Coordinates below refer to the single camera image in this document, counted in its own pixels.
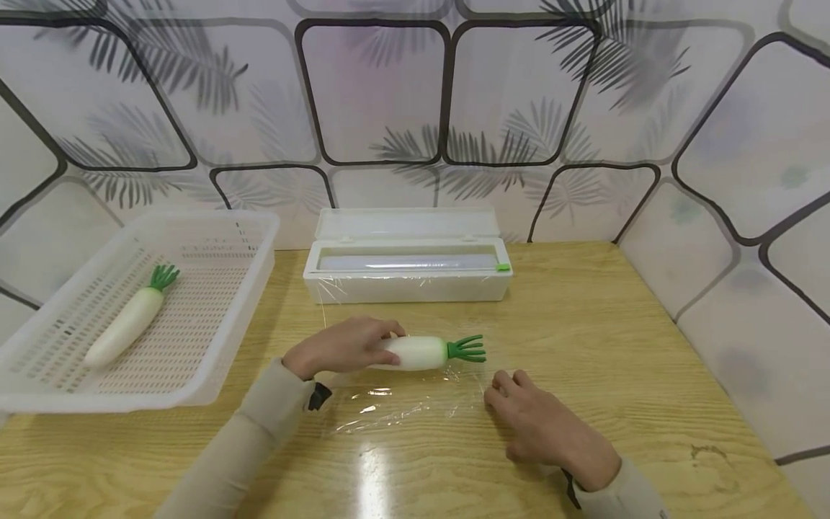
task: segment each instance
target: white plastic box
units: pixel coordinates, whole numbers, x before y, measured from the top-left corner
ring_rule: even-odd
[[[303,277],[319,304],[501,301],[493,208],[323,209]]]
[[[136,218],[0,348],[0,412],[210,404],[271,274],[279,225],[250,211]],[[111,365],[86,368],[86,351],[160,263],[181,274],[150,328]]]

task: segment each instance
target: white radish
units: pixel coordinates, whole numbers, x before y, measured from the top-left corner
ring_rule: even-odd
[[[84,365],[93,369],[103,368],[124,353],[153,322],[164,303],[162,291],[177,276],[175,266],[157,266],[149,286],[137,291],[127,301],[117,317],[86,352]]]
[[[442,368],[449,359],[461,359],[468,362],[486,361],[485,351],[480,349],[481,335],[474,335],[456,342],[447,342],[440,337],[396,337],[384,339],[379,347],[391,351],[400,358],[399,365],[371,365],[376,370],[423,371]]]

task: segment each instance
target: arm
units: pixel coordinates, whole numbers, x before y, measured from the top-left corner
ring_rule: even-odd
[[[326,328],[275,359],[242,405],[156,512],[156,519],[233,517],[260,465],[296,429],[320,371],[348,373],[373,364],[399,364],[381,339],[406,331],[397,321],[352,317]]]
[[[573,474],[574,493],[588,519],[668,519],[662,499],[637,467],[524,371],[512,377],[498,371],[492,386],[485,402],[516,433],[507,457]]]
[[[589,519],[668,519],[660,494],[630,460],[622,459],[617,476],[603,489],[587,492],[574,484],[576,499]]]
[[[260,464],[294,432],[314,387],[281,359],[271,362],[156,512],[157,519],[233,517]]]

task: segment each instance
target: sleeve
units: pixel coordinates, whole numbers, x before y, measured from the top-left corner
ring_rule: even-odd
[[[233,517],[260,465],[296,429],[315,383],[274,359],[242,405],[199,454],[156,512],[157,519]]]
[[[611,484],[585,492],[576,482],[577,501],[588,519],[668,519],[660,494],[634,463],[623,458]]]

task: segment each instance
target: person's left hand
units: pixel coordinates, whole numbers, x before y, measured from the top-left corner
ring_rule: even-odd
[[[400,364],[397,355],[377,347],[381,339],[392,334],[400,337],[407,332],[397,321],[350,317],[288,350],[282,365],[301,379],[311,380],[320,371],[349,373],[372,364]]]

